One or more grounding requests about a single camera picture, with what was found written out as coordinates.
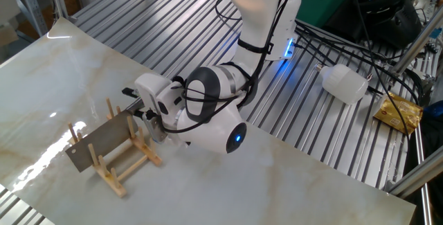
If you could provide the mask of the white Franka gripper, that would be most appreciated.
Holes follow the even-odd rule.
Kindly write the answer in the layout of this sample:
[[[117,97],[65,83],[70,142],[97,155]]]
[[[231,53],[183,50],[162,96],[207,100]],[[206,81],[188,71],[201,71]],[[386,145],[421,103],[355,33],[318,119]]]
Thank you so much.
[[[180,82],[171,81],[155,73],[145,73],[136,79],[135,85],[138,91],[125,87],[122,94],[132,98],[138,98],[140,94],[144,105],[164,118],[175,118],[184,108]],[[136,110],[134,116],[147,118],[146,113],[141,110]]]

